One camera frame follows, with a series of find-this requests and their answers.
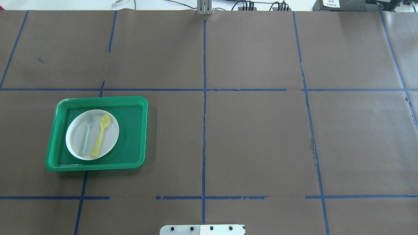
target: fork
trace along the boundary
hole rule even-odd
[[[88,113],[87,116],[87,121],[86,121],[86,132],[84,133],[84,138],[82,141],[82,145],[81,145],[81,150],[80,150],[80,156],[84,156],[86,154],[86,148],[87,148],[87,139],[89,137],[89,131],[90,131],[90,127],[93,125],[93,112],[90,111]]]

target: metal clamp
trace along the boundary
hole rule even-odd
[[[198,15],[212,15],[212,0],[197,0]]]

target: yellow spoon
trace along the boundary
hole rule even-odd
[[[102,119],[100,120],[100,132],[99,136],[97,137],[96,143],[94,144],[93,151],[92,151],[92,158],[97,158],[99,155],[100,147],[102,146],[102,136],[103,131],[108,127],[110,124],[110,117],[108,114],[103,115]]]

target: white plate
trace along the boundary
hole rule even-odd
[[[93,112],[93,125],[90,127],[89,137],[87,138],[86,153],[84,156],[80,156],[83,137],[86,133],[86,122],[89,112]],[[100,120],[103,115],[108,114],[110,116],[110,124],[104,130],[102,137],[102,146],[97,158],[92,158],[92,151],[94,144],[100,131]],[[70,153],[81,160],[95,160],[106,155],[116,144],[119,137],[119,124],[116,118],[109,112],[104,110],[89,110],[78,115],[70,124],[65,135],[65,143]]]

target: blue tape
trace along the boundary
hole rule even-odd
[[[1,88],[2,91],[100,91],[98,88]]]
[[[102,87],[100,88],[100,94],[99,94],[99,97],[103,97],[103,88],[104,88],[104,86],[105,86],[105,82],[103,81],[103,83],[102,83]]]
[[[205,196],[205,200],[264,200],[268,196]],[[202,200],[201,196],[163,196],[155,197],[156,200]]]
[[[403,77],[402,77],[402,74],[401,74],[400,69],[399,69],[398,61],[396,60],[395,53],[393,52],[392,44],[391,44],[390,39],[389,39],[389,34],[387,33],[387,30],[386,30],[385,19],[383,17],[383,12],[382,11],[380,11],[380,18],[382,19],[383,31],[385,33],[387,44],[389,45],[390,53],[392,54],[393,62],[395,63],[396,71],[398,72],[399,79],[400,79],[400,82],[402,84],[402,88],[403,88],[403,91],[405,93],[405,97],[406,97],[407,102],[408,102],[409,110],[411,111],[411,115],[412,115],[412,118],[414,120],[415,128],[416,128],[416,130],[418,130],[418,122],[417,122],[417,119],[416,119],[416,116],[415,116],[414,108],[412,108],[411,99],[409,98],[408,91],[407,91],[406,86],[405,86],[405,82],[403,81]]]
[[[300,62],[301,73],[302,73],[302,78],[303,78],[303,89],[304,89],[304,93],[305,93],[306,109],[308,111],[309,127],[311,129],[313,150],[314,150],[314,154],[315,154],[316,174],[317,174],[317,177],[318,177],[319,193],[321,194],[322,213],[323,213],[323,216],[324,216],[325,232],[326,232],[326,235],[329,235],[328,216],[326,215],[325,199],[324,199],[324,189],[322,188],[321,170],[319,168],[318,153],[317,153],[317,150],[316,150],[315,133],[314,133],[314,126],[312,124],[311,108],[309,107],[309,101],[308,101],[308,92],[307,92],[307,88],[306,88],[305,72],[303,71],[303,67],[302,67],[302,53],[301,53],[301,46],[300,46],[300,43],[299,43],[299,34],[298,34],[298,27],[297,27],[297,23],[296,23],[296,15],[295,15],[294,11],[292,12],[292,14],[293,14],[293,23],[295,25],[295,35],[296,35],[296,44],[298,46],[299,62]]]
[[[81,189],[79,210],[77,212],[76,226],[74,228],[74,235],[77,235],[77,233],[78,233],[78,226],[80,224],[81,210],[83,208],[84,193],[86,191],[86,184],[87,184],[87,177],[88,177],[88,175],[89,175],[89,171],[86,171],[86,173],[84,173],[84,181],[83,181],[83,187]]]
[[[264,200],[268,196],[206,196],[206,199],[210,200],[239,200],[239,199],[249,199],[249,200]]]
[[[368,198],[417,198],[418,195],[329,195],[325,199],[368,199]],[[305,196],[305,199],[321,199],[321,196]]]
[[[27,10],[26,11],[26,14],[25,14],[25,17],[23,18],[22,25],[20,26],[19,34],[18,34],[18,36],[16,38],[15,45],[13,45],[12,52],[10,53],[9,60],[7,61],[7,65],[6,65],[6,68],[4,70],[4,73],[3,73],[3,77],[1,79],[1,82],[0,82],[0,88],[3,86],[4,80],[6,79],[7,71],[9,70],[10,63],[12,62],[13,55],[15,54],[15,50],[16,50],[16,47],[18,45],[20,36],[22,35],[23,27],[25,26],[26,19],[28,18],[28,14],[29,14],[29,11]]]
[[[172,88],[107,88],[105,91],[143,91],[143,92],[202,92],[203,89],[172,89]]]
[[[203,150],[202,150],[202,224],[205,224],[206,196],[206,20],[203,21]]]
[[[208,89],[210,92],[286,92],[287,89]]]
[[[306,89],[308,92],[403,92],[403,89]]]
[[[112,32],[110,33],[109,50],[107,51],[109,53],[110,53],[110,49],[112,48],[113,33],[115,32],[115,25],[116,25],[116,17],[117,17],[117,10],[115,11],[115,15],[113,17]]]
[[[60,197],[60,196],[0,196],[0,200],[80,200],[80,197]]]
[[[156,200],[201,200],[201,196],[163,196],[155,197]]]

